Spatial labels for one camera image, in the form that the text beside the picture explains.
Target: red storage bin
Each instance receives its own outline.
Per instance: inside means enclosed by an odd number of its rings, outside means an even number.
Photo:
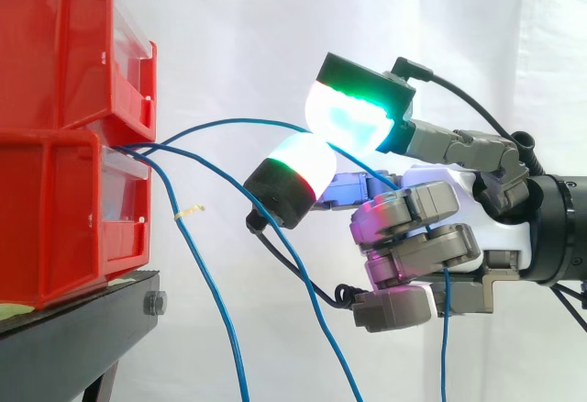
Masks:
[[[0,130],[0,168],[0,303],[44,308],[149,261],[148,166],[87,130]]]
[[[118,0],[0,0],[0,128],[155,140],[157,50]]]

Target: robotic hand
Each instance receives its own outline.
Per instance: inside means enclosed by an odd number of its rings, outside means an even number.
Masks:
[[[393,72],[424,80],[432,73],[404,59]],[[398,79],[393,72],[388,76]],[[526,133],[512,141],[402,122],[412,130],[409,142],[388,140],[378,151],[440,165],[415,166],[403,176],[382,172],[403,187],[398,191],[366,173],[337,174],[315,205],[357,208],[350,231],[373,287],[355,298],[358,327],[402,329],[443,314],[445,283],[437,272],[444,268],[453,282],[450,309],[458,314],[493,313],[495,281],[552,286],[587,279],[587,177],[544,175],[528,155],[534,141]],[[414,280],[430,283],[432,296]]]
[[[456,93],[501,136],[411,119],[409,78]],[[358,327],[403,329],[443,314],[438,272],[445,268],[450,311],[458,314],[493,313],[495,281],[587,280],[587,177],[545,175],[531,136],[510,136],[458,87],[403,58],[378,74],[329,53],[316,80],[306,104],[315,134],[354,153],[394,152],[428,163],[401,176],[337,174],[317,201],[289,168],[269,168],[276,162],[263,163],[245,183],[289,229],[313,204],[356,208],[350,231],[373,288],[352,297]],[[262,232],[255,210],[247,221]]]

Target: black cylinder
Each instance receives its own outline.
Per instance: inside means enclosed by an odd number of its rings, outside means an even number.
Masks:
[[[553,285],[587,280],[587,177],[543,175],[528,181],[532,263],[525,280]]]
[[[287,229],[295,228],[316,202],[308,182],[285,163],[274,159],[261,162],[244,186],[277,217],[278,224]]]

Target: black cable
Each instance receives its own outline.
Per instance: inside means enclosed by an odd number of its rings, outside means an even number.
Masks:
[[[508,139],[514,143],[520,155],[520,161],[526,165],[530,175],[544,174],[544,169],[542,168],[542,165],[540,165],[538,157],[534,153],[534,138],[532,138],[532,136],[524,131],[517,131],[516,133],[509,134],[507,131],[505,131],[505,128],[502,127],[502,125],[495,119],[495,117],[489,113],[489,111],[487,111],[481,104],[479,104],[471,95],[452,82],[437,76],[432,70],[428,69],[422,64],[418,64],[417,62],[409,61],[406,58],[401,57],[395,61],[395,64],[392,68],[392,73],[402,79],[405,79],[406,81],[409,78],[424,81],[425,83],[432,81],[434,84],[440,85],[446,90],[449,90],[452,94],[458,96],[460,99],[469,104],[503,138]]]
[[[274,245],[269,239],[262,233],[255,234],[259,241],[267,248],[269,252],[279,260],[285,267],[287,267],[292,274],[302,279],[299,269],[295,264],[290,262]],[[335,289],[335,299],[332,299],[328,294],[312,282],[312,287],[316,292],[316,295],[320,296],[325,303],[333,308],[345,308],[350,307],[355,303],[355,296],[367,292],[366,290],[353,287],[352,285],[338,285]]]
[[[581,318],[581,315],[579,315],[579,312],[577,311],[577,309],[575,307],[572,306],[572,304],[569,302],[569,300],[567,298],[565,298],[565,296],[557,289],[555,289],[554,287],[552,287],[550,290],[552,290],[552,293],[559,299],[559,301],[562,303],[562,305],[567,308],[567,310],[569,310],[569,313],[572,315],[573,318],[575,318],[575,321],[577,321],[579,323],[579,325],[583,328],[583,330],[587,331],[587,321],[585,321],[583,318]]]
[[[569,289],[566,285],[560,285],[558,283],[556,283],[555,285],[552,286],[553,289],[558,290],[559,292],[562,292],[563,294],[567,294],[568,296],[572,296],[575,299],[578,299],[579,301],[581,301],[584,304],[587,304],[587,296],[583,296],[581,295],[579,292],[575,292],[572,289]]]
[[[460,99],[469,104],[477,113],[479,113],[483,119],[492,126],[492,128],[499,133],[505,139],[511,140],[518,149],[520,154],[520,161],[522,161],[527,169],[530,171],[530,175],[543,175],[544,169],[538,161],[538,157],[534,153],[534,139],[528,133],[524,131],[518,131],[511,135],[504,127],[487,111],[480,103],[478,103],[471,95],[456,86],[450,81],[447,81],[440,76],[432,74],[429,76],[429,80],[434,84],[438,84],[441,87],[449,90],[452,94],[458,96]]]
[[[517,146],[517,148],[519,150],[522,150],[525,148],[525,146],[522,145],[521,143],[519,143],[516,139],[514,139],[510,133],[505,131],[505,128],[502,127],[502,125],[497,121],[497,119],[495,119],[495,117],[493,117],[489,111],[487,111],[479,102],[477,102],[467,92],[465,92],[461,88],[457,87],[455,84],[451,83],[450,81],[447,81],[446,79],[441,78],[440,76],[437,76],[435,74],[432,75],[432,77],[430,78],[430,81],[432,81],[435,84],[440,85],[443,88],[446,88],[452,94],[458,96],[463,101],[465,101],[467,104],[472,106],[472,108],[477,113],[479,113],[482,116],[482,118],[485,119],[487,121],[487,123],[489,125],[491,125],[492,128],[500,134],[500,136],[502,136],[503,138],[506,138],[508,140],[511,140]]]

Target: green light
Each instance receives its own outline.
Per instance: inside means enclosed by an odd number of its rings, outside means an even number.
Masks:
[[[305,119],[315,134],[357,157],[374,152],[393,127],[382,107],[320,82],[312,85]]]
[[[297,133],[270,155],[298,173],[312,187],[316,199],[327,189],[337,171],[337,157],[326,142],[311,133]]]

